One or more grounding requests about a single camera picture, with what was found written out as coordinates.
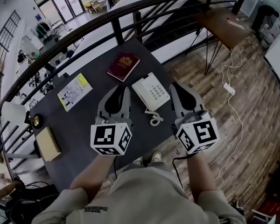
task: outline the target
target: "table leg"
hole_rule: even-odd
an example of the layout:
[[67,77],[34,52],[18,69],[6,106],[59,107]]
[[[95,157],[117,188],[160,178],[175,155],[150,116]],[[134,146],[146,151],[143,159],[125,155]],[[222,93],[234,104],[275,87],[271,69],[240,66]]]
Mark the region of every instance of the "table leg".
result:
[[196,38],[194,39],[194,41],[192,42],[192,44],[190,45],[190,47],[188,49],[186,49],[185,51],[185,55],[188,54],[188,51],[191,49],[192,45],[194,44],[194,42],[196,41],[197,37],[199,36],[199,34],[201,33],[203,28],[200,28],[199,30],[196,31]]
[[219,46],[219,48],[218,48],[218,50],[217,50],[217,52],[216,52],[216,48],[217,48],[218,43],[219,43],[219,40],[217,40],[216,47],[215,47],[215,49],[214,49],[214,53],[213,53],[213,55],[212,55],[212,57],[211,57],[211,60],[210,60],[210,64],[209,64],[209,65],[207,65],[207,52],[208,52],[208,48],[207,48],[207,47],[208,47],[208,45],[206,44],[206,64],[205,64],[205,73],[204,73],[205,75],[206,75],[207,72],[209,71],[211,65],[213,64],[213,62],[214,62],[214,60],[215,60],[215,58],[216,58],[216,56],[217,56],[217,54],[218,54],[218,52],[219,52],[221,46],[222,46],[222,43],[221,43],[221,45]]

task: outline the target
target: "pamphlet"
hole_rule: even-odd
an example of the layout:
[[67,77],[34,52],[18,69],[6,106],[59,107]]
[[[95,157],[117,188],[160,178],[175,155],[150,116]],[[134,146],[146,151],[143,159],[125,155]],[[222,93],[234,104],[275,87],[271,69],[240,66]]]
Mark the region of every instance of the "pamphlet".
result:
[[67,112],[91,90],[92,86],[80,73],[58,93],[58,98]]

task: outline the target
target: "dark gray table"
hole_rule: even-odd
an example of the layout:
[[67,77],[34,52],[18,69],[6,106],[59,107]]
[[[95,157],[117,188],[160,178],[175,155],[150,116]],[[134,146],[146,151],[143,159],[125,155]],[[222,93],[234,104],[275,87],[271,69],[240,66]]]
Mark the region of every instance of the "dark gray table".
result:
[[[106,73],[112,61],[123,50],[140,57],[140,63],[124,83]],[[72,180],[97,156],[90,148],[91,125],[95,123],[100,100],[116,85],[124,84],[130,88],[130,118],[134,124],[132,140],[125,155],[116,159],[116,169],[149,152],[172,135],[170,126],[174,122],[175,114],[171,110],[170,101],[157,110],[164,121],[159,126],[152,127],[149,124],[152,116],[144,113],[146,107],[131,87],[149,72],[153,72],[164,88],[169,90],[171,81],[163,66],[141,43],[132,39],[104,53],[66,78],[30,111],[31,116],[36,113],[43,115],[43,127],[51,128],[61,149],[62,153],[58,157],[51,162],[45,162],[48,173],[59,191],[69,188]],[[57,94],[79,73],[83,74],[93,90],[66,112]],[[34,129],[34,134],[37,135],[41,130],[42,128]]]

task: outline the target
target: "white cable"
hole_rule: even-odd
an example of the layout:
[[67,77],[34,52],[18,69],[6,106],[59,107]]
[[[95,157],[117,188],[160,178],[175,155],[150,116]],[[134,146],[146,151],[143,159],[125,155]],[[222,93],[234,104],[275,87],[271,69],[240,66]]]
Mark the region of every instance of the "white cable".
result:
[[154,111],[148,111],[147,109],[144,111],[145,114],[153,114],[153,118],[149,121],[149,124],[153,127],[158,126],[161,121],[163,121],[164,119],[157,113]]
[[[228,69],[229,68],[238,68],[238,67],[241,67],[242,65],[243,65],[243,60],[242,60],[242,53],[241,53],[241,51],[240,51],[240,49],[238,48],[238,51],[239,51],[239,53],[240,53],[240,55],[241,55],[241,65],[240,66],[233,66],[233,60],[232,60],[232,52],[231,52],[231,54],[230,54],[230,58],[231,58],[231,62],[232,62],[232,66],[222,66],[222,68],[221,68],[221,70],[222,70],[222,84],[224,84],[223,83],[223,77],[224,77],[224,73],[223,73],[223,67],[228,67],[227,68],[227,77],[228,77],[228,85],[230,85],[230,80],[229,80],[229,76],[228,76]],[[234,151],[231,153],[231,155],[228,157],[228,159],[227,159],[227,161],[226,161],[226,163],[221,167],[221,169],[219,170],[219,173],[218,173],[218,175],[216,176],[216,178],[215,179],[217,179],[218,177],[219,177],[219,175],[220,175],[220,173],[221,173],[221,171],[224,169],[224,167],[226,166],[226,164],[228,163],[228,161],[229,161],[229,159],[233,156],[233,154],[236,152],[236,150],[237,150],[237,148],[238,148],[238,145],[239,145],[239,143],[242,141],[242,139],[243,139],[243,123],[242,123],[242,121],[241,121],[241,119],[240,119],[240,117],[239,117],[239,115],[238,115],[238,112],[232,107],[232,105],[229,103],[229,101],[230,101],[230,99],[233,97],[233,95],[231,95],[230,97],[229,97],[229,99],[228,99],[228,105],[233,109],[233,111],[236,113],[236,115],[237,115],[237,117],[238,117],[238,120],[239,120],[239,122],[241,123],[241,138],[240,138],[240,140],[239,140],[239,142],[237,143],[237,145],[235,146],[235,149],[234,149]]]
[[227,68],[227,78],[228,78],[228,85],[230,85],[230,79],[229,79],[229,74],[228,74],[229,68],[239,68],[239,67],[241,67],[241,66],[243,65],[242,53],[241,53],[241,50],[240,50],[239,48],[238,48],[238,51],[239,51],[240,56],[241,56],[241,65],[239,65],[239,66],[233,66],[233,59],[232,59],[233,50],[232,50],[232,52],[231,52],[231,54],[230,54],[230,59],[231,59],[232,65],[231,65],[231,66],[230,66],[230,65],[224,65],[224,66],[221,67],[221,71],[222,71],[222,84],[223,84],[223,85],[224,85],[224,82],[223,82],[223,79],[224,79],[223,67],[228,67],[228,68]]

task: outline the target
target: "glass door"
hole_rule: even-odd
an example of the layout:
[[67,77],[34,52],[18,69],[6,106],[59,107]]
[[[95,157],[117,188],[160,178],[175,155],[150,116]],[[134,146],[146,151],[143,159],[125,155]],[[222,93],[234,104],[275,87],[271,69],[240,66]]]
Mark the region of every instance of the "glass door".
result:
[[64,23],[74,18],[74,15],[71,12],[66,0],[53,0],[53,1],[56,4],[57,9],[60,11]]
[[74,13],[75,17],[83,13],[83,9],[79,0],[67,0],[69,2],[70,8]]
[[84,13],[81,0],[53,0],[53,2],[64,23]]

